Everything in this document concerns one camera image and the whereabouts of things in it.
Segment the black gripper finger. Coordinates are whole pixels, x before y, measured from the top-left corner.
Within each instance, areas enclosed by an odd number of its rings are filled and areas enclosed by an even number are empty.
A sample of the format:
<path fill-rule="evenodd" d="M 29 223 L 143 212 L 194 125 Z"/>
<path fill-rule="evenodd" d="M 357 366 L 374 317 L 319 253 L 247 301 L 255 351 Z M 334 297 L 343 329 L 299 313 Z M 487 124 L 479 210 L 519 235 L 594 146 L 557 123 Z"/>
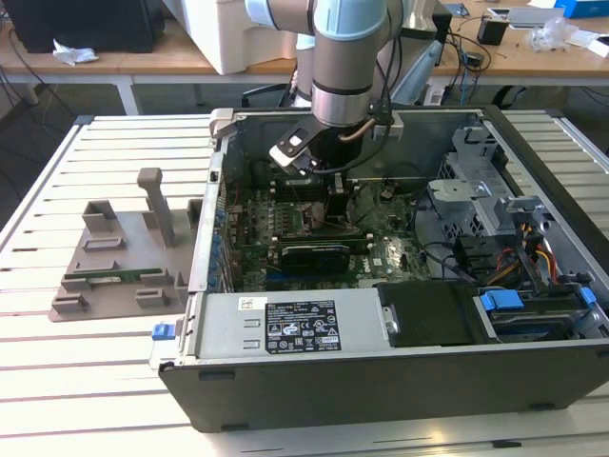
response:
<path fill-rule="evenodd" d="M 348 185 L 344 176 L 335 173 L 328 181 L 326 193 L 326 220 L 340 221 L 346 212 L 348 204 Z"/>

